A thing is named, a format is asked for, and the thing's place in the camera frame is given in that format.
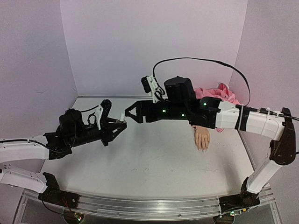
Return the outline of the white nail polish cap brush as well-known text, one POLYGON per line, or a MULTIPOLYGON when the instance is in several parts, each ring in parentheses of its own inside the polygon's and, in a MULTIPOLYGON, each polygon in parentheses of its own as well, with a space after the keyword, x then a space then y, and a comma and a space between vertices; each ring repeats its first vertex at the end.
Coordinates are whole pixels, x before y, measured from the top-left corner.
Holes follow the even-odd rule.
POLYGON ((125 117, 125 114, 124 114, 124 113, 121 113, 121 114, 120 114, 120 119, 119 119, 119 120, 124 120, 124 117, 125 117))

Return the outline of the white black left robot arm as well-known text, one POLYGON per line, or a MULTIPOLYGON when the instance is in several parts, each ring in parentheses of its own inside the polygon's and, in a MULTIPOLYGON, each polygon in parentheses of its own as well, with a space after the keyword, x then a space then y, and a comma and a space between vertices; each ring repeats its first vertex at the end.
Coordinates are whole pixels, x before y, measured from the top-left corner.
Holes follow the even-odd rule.
POLYGON ((94 122, 85 124, 82 112, 69 109, 59 117, 59 126, 53 133, 31 139, 10 139, 0 142, 0 182, 37 192, 43 203, 65 206, 75 209, 79 195, 60 189, 53 174, 34 173, 11 164, 18 160, 58 160, 72 154, 72 149, 87 143, 100 140, 108 146, 122 131, 127 128, 124 114, 119 119, 108 117, 109 109, 95 107, 90 115, 94 122))

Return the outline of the pink nail polish bottle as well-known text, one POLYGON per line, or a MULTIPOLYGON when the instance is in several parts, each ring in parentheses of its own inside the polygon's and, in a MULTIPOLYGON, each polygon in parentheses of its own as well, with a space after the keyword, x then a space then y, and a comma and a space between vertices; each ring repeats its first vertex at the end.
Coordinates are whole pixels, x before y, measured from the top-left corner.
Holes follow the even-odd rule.
POLYGON ((127 123, 125 120, 117 120, 116 122, 120 123, 120 124, 126 124, 127 123))

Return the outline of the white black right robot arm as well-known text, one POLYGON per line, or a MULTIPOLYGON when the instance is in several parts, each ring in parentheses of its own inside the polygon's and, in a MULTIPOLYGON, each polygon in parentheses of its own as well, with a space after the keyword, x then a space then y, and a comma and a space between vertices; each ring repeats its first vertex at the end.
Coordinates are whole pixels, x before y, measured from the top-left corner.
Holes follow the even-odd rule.
POLYGON ((155 96, 159 87, 153 76, 143 77, 142 84, 152 99, 137 101, 125 110, 125 115, 137 123, 188 120, 192 126, 235 129, 270 138, 270 150, 264 162, 244 180, 240 193, 219 198, 222 214, 257 206, 263 186, 281 167, 295 160, 296 133, 288 108, 273 112, 235 105, 220 98, 199 99, 191 80, 183 77, 165 81, 167 99, 164 100, 155 96))

